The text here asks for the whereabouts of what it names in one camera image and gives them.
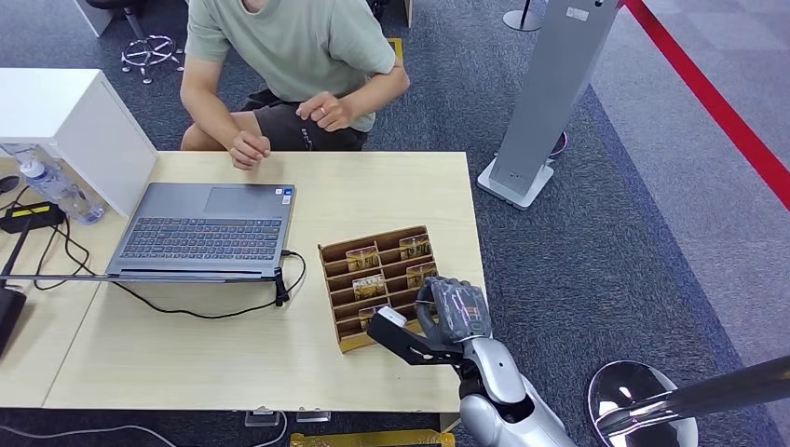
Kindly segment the person's right hand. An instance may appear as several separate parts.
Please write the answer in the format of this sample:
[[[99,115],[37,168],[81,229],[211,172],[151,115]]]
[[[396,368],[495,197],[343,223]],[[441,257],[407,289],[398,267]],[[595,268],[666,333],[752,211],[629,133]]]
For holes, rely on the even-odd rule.
[[[234,137],[227,148],[235,168],[252,170],[271,153],[267,137],[242,130]]]

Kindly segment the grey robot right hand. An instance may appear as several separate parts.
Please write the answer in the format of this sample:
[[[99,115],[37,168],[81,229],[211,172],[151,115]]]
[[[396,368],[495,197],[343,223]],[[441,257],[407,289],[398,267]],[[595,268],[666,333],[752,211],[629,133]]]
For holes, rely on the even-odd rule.
[[[484,293],[467,280],[425,278],[417,293],[415,311],[422,332],[431,342],[456,345],[493,336]]]

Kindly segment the person's left hand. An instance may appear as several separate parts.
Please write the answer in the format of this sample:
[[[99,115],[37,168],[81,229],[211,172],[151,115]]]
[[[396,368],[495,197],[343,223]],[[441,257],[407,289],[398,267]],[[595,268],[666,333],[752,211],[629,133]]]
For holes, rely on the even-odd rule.
[[[322,92],[300,103],[296,114],[303,120],[311,120],[321,129],[336,131],[346,129],[354,120],[351,106],[329,92]]]

